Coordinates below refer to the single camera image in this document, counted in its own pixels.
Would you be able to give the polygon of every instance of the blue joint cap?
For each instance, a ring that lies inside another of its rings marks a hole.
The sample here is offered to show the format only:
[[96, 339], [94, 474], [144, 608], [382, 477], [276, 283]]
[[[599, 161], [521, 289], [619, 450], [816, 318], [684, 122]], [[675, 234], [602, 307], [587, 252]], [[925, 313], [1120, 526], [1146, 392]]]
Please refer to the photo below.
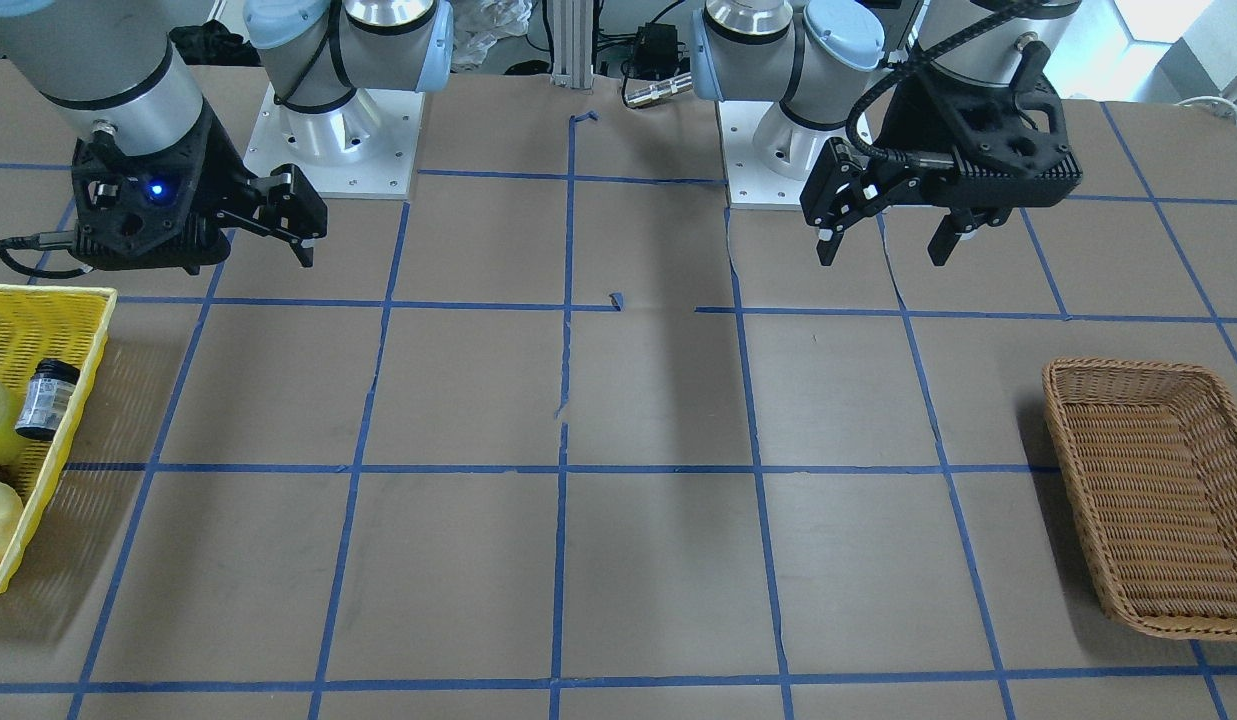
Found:
[[711, 59], [709, 37], [703, 14], [694, 14], [694, 47], [691, 47], [690, 53], [694, 94], [703, 100], [724, 100], [724, 94], [720, 92], [720, 78], [715, 74], [715, 63]]
[[417, 92], [440, 92], [449, 85], [449, 66], [454, 59], [454, 9], [448, 0], [440, 0], [435, 9], [435, 22], [430, 26], [427, 57], [422, 59]]
[[272, 49], [320, 22], [328, 9], [327, 0], [247, 0], [244, 26], [254, 47]]
[[805, 27], [833, 58], [857, 71], [873, 71], [884, 58], [884, 27], [854, 0], [810, 0]]
[[20, 19], [54, 4], [54, 0], [0, 0], [0, 19]]

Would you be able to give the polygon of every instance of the plastic bag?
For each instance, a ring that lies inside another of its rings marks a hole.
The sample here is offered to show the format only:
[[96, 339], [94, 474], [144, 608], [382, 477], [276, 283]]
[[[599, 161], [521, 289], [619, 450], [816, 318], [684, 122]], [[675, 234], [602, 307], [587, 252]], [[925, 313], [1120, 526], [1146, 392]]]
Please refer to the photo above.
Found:
[[528, 33], [532, 0], [449, 0], [454, 7], [455, 73], [476, 69], [503, 37]]

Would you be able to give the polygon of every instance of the yellow basket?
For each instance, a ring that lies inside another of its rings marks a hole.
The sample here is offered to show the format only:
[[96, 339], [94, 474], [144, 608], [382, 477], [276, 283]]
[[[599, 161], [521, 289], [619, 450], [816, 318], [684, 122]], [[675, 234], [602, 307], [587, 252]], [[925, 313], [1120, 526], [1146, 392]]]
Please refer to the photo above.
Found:
[[22, 393], [36, 364], [45, 358], [66, 360], [80, 370], [80, 382], [66, 406], [54, 440], [32, 442], [19, 458], [14, 487], [24, 499], [24, 516], [0, 562], [0, 593], [5, 593], [24, 560], [45, 506], [54, 496], [115, 307], [116, 291], [110, 288], [0, 285], [0, 382]]

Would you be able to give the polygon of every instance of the white cable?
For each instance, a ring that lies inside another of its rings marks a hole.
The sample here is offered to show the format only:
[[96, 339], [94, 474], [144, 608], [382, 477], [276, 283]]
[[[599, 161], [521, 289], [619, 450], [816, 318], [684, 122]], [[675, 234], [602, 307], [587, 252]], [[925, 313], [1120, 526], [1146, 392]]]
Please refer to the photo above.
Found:
[[1176, 101], [1176, 105], [1181, 108], [1204, 106], [1209, 109], [1213, 115], [1217, 115], [1217, 118], [1231, 118], [1232, 122], [1236, 122], [1237, 126], [1236, 104], [1235, 101], [1227, 100], [1226, 96], [1216, 96], [1216, 95], [1189, 96], [1186, 100]]

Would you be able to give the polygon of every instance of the bottle label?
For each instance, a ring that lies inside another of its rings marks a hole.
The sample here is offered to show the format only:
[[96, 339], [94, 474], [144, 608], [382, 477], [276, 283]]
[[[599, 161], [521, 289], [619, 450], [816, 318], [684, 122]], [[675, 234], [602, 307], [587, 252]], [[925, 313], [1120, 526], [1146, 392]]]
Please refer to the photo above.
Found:
[[74, 388], [73, 384], [58, 379], [32, 379], [27, 384], [27, 402], [15, 427], [57, 431]]

